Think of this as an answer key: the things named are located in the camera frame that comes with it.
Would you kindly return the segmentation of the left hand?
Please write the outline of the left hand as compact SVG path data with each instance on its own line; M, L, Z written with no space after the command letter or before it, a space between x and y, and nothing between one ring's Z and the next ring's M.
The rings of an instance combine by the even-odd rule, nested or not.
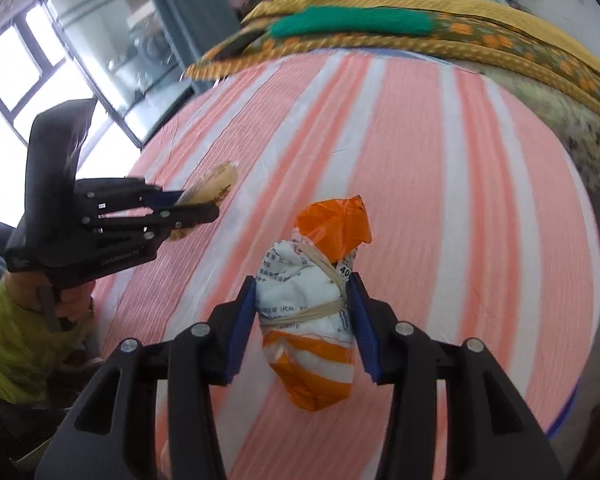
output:
M7 272L4 283L8 296L20 308L53 315L60 322L76 324L92 314L92 293L96 282L73 288L58 288L41 272Z

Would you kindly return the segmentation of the yellow green sleeve forearm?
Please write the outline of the yellow green sleeve forearm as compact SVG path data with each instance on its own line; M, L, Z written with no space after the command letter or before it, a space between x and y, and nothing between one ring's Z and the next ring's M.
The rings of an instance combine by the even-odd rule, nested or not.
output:
M55 314L69 329L52 332L44 321L38 290L46 286L39 273L10 273L0 281L0 400L35 404L47 396L47 379L84 341L93 322L92 293L87 282L60 292Z

